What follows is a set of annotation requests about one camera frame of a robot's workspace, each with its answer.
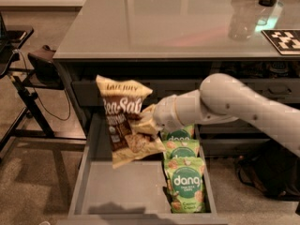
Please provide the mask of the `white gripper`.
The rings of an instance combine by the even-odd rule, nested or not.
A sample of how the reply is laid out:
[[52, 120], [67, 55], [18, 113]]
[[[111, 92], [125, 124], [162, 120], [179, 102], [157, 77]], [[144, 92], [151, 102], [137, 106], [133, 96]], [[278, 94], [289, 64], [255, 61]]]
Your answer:
[[142, 110], [142, 113], [153, 113], [153, 118], [145, 117], [130, 123], [131, 127], [139, 133], [156, 135], [162, 129], [169, 132], [181, 129], [184, 125], [180, 122], [176, 110], [176, 95], [163, 98], [157, 105], [151, 104]]

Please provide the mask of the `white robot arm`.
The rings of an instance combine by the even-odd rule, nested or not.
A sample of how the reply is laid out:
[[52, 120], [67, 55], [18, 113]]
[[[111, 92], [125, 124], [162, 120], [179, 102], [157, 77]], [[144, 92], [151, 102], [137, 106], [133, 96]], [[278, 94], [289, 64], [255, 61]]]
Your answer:
[[300, 111], [263, 97], [227, 74], [212, 74], [196, 90], [165, 97], [140, 117], [132, 128], [151, 135], [241, 119], [300, 157]]

